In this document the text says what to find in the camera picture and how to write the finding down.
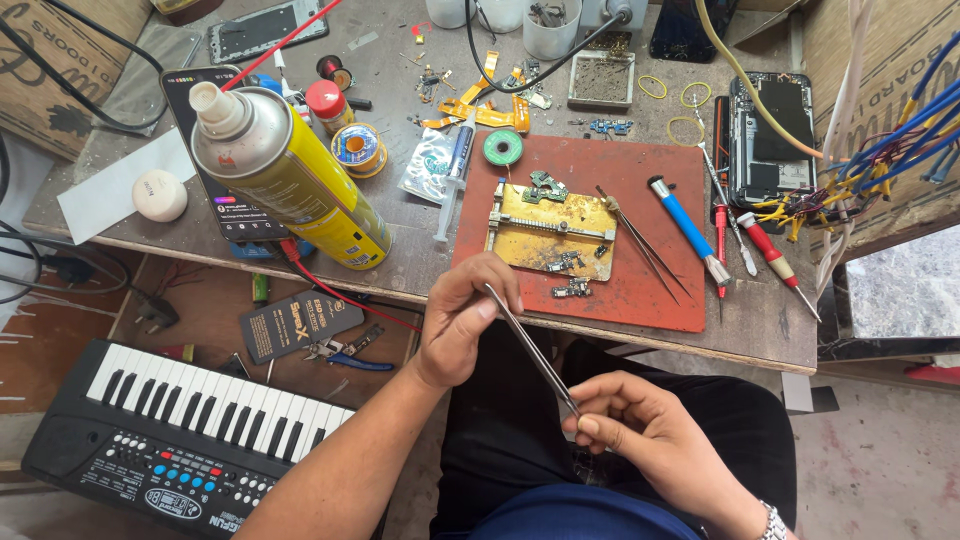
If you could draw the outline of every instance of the tweezers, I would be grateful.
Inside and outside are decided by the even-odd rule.
[[[487,288],[487,294],[493,298],[493,301],[496,302],[497,306],[500,308],[500,313],[503,314],[503,318],[506,319],[507,325],[510,327],[510,330],[514,331],[516,338],[520,340],[520,344],[523,345],[523,348],[527,350],[527,354],[530,355],[530,358],[534,360],[534,364],[537,365],[537,369],[540,370],[540,373],[543,374],[543,377],[546,381],[553,387],[553,391],[556,392],[557,396],[564,401],[564,404],[567,408],[570,409],[570,412],[573,413],[573,416],[580,418],[580,408],[577,407],[577,404],[573,403],[573,398],[570,396],[569,390],[566,389],[564,383],[560,380],[560,377],[557,375],[557,372],[553,370],[553,366],[550,365],[550,362],[546,361],[546,358],[543,357],[543,353],[540,352],[540,349],[537,348],[537,345],[534,344],[534,341],[530,339],[530,335],[527,334],[526,330],[520,325],[516,320],[516,317],[510,312],[507,308],[507,305],[503,303],[503,300],[500,300],[500,297],[497,296],[496,291],[493,290],[493,287],[489,283],[484,283],[484,287]]]

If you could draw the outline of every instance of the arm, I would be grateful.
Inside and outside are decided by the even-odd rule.
[[[579,422],[564,431],[594,454],[610,447],[629,459],[657,493],[699,517],[710,538],[757,540],[767,509],[737,481],[684,406],[671,392],[618,371],[570,388],[581,400]],[[797,540],[787,531],[787,540]]]
[[[420,350],[348,421],[277,484],[236,540],[369,538],[423,424],[450,386],[467,380],[496,304],[488,282],[522,312],[514,271],[493,252],[468,258],[430,290]]]

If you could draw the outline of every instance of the blue shirt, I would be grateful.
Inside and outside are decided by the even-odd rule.
[[[440,534],[435,540],[455,538],[700,540],[684,522],[658,506],[573,483],[531,489],[505,502],[472,532]]]

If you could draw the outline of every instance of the metal watch strap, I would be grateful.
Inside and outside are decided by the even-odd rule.
[[[783,524],[777,509],[764,501],[760,501],[760,504],[767,509],[767,529],[758,540],[786,540],[786,525]]]

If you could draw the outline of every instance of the black piano key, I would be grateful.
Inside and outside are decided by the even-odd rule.
[[[317,434],[313,436],[313,444],[310,445],[310,450],[317,448],[317,445],[324,440],[324,435],[326,435],[326,430],[317,428]]]
[[[127,395],[130,394],[130,389],[133,387],[133,382],[136,380],[136,373],[131,373],[123,379],[123,384],[120,386],[120,393],[117,394],[117,408],[123,408],[123,403],[127,400]]]
[[[287,440],[287,449],[283,451],[283,460],[290,461],[290,458],[294,456],[294,449],[297,446],[297,441],[300,440],[300,430],[303,429],[303,422],[296,422],[292,428],[290,428],[290,439]]]
[[[250,418],[250,411],[248,406],[240,409],[240,416],[237,416],[237,425],[233,428],[230,444],[240,444],[240,436],[243,435],[243,428],[247,425],[247,419]]]
[[[217,398],[210,396],[206,398],[204,402],[204,408],[200,409],[200,418],[197,419],[197,433],[203,433],[206,423],[210,420],[210,413],[213,411],[214,404],[217,403]]]
[[[150,379],[143,383],[143,388],[140,389],[140,397],[136,399],[136,406],[133,408],[133,414],[143,412],[143,407],[147,406],[147,400],[150,398],[150,391],[154,389],[154,384],[156,384],[156,379]]]
[[[110,398],[113,397],[113,392],[117,389],[117,384],[120,383],[120,378],[123,377],[123,370],[118,369],[113,372],[113,375],[110,376],[110,380],[107,382],[107,388],[104,390],[104,399],[100,401],[102,404],[110,403]]]
[[[183,412],[183,422],[180,424],[181,428],[185,430],[190,427],[190,421],[193,420],[193,413],[197,412],[197,405],[200,404],[201,394],[200,392],[194,392],[190,396],[190,401],[186,404],[186,410]]]
[[[224,419],[220,422],[220,428],[217,429],[217,440],[222,441],[227,438],[227,429],[230,427],[230,420],[233,420],[233,411],[237,409],[237,404],[229,404],[224,409]]]
[[[147,409],[147,416],[150,418],[156,418],[156,411],[160,409],[160,402],[163,401],[163,396],[167,393],[167,383],[162,382],[160,386],[156,388],[156,393],[154,394],[154,400],[150,402],[150,408]]]
[[[253,445],[256,443],[256,435],[260,433],[260,427],[263,426],[263,418],[265,416],[267,416],[267,413],[261,410],[253,417],[253,423],[250,425],[250,434],[247,435],[247,444],[244,445],[247,450],[253,450]]]
[[[160,414],[160,422],[164,424],[170,422],[170,415],[174,413],[174,407],[177,406],[180,391],[181,388],[179,386],[174,386],[174,389],[170,390],[170,397],[167,398],[167,406],[163,408],[163,413]]]
[[[276,447],[280,446],[280,438],[283,437],[283,430],[287,427],[287,419],[280,418],[276,421],[276,428],[274,429],[274,438],[270,439],[270,446],[267,447],[267,455],[274,457],[276,455]]]

